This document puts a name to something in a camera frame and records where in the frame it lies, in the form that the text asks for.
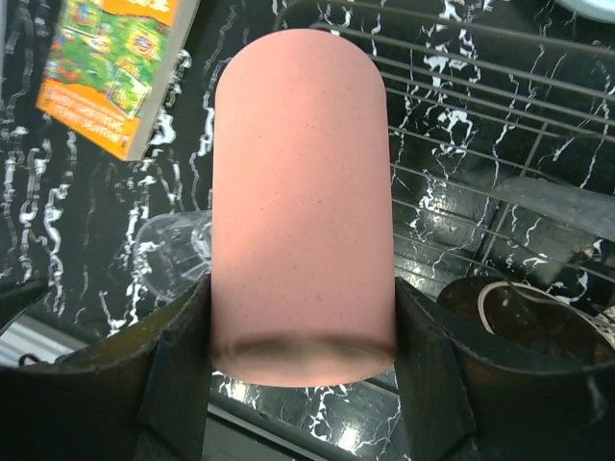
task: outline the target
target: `orange book cover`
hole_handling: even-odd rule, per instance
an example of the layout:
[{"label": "orange book cover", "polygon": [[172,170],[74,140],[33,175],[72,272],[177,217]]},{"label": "orange book cover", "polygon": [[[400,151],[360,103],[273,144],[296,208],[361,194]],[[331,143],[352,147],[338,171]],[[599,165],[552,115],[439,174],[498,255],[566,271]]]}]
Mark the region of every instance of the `orange book cover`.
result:
[{"label": "orange book cover", "polygon": [[65,0],[37,107],[126,159],[179,0]]}]

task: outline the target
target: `metal wire rack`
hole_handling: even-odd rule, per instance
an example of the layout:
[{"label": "metal wire rack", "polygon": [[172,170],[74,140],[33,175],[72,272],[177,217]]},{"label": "metal wire rack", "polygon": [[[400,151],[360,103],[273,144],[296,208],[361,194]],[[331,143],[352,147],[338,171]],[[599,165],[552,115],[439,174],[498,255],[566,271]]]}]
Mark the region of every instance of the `metal wire rack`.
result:
[{"label": "metal wire rack", "polygon": [[[318,17],[307,23],[306,11]],[[342,35],[380,70],[399,275],[432,298],[455,279],[491,275],[553,291],[591,315],[603,312],[615,304],[614,242],[562,226],[495,186],[527,176],[613,194],[608,173],[592,169],[615,143],[608,116],[615,52],[460,19],[300,0],[279,15],[275,30]],[[477,41],[487,45],[480,54]],[[564,152],[572,154],[561,158]],[[606,169],[615,173],[613,165]]]}]

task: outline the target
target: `book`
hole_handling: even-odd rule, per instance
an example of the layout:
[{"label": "book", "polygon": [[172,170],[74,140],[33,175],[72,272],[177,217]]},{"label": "book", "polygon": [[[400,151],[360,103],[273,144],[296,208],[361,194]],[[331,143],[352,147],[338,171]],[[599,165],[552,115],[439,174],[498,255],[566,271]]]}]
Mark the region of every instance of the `book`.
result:
[{"label": "book", "polygon": [[199,0],[64,0],[37,107],[122,160],[147,151]]}]

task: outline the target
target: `pink cup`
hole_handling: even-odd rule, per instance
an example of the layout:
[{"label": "pink cup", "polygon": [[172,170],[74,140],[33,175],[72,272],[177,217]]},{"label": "pink cup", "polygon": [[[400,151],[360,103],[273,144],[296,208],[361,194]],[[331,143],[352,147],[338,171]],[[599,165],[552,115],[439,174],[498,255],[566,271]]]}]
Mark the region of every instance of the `pink cup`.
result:
[{"label": "pink cup", "polygon": [[215,95],[212,361],[243,381],[335,385],[396,350],[384,85],[350,41],[289,30]]}]

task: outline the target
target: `clear drinking glass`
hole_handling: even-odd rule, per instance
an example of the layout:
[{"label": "clear drinking glass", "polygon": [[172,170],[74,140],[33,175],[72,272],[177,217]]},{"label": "clear drinking glass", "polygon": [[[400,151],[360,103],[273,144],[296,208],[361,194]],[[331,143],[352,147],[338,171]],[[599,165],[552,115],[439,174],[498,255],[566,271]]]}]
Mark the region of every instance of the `clear drinking glass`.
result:
[{"label": "clear drinking glass", "polygon": [[211,211],[161,214],[138,231],[135,269],[155,296],[171,302],[211,270]]}]

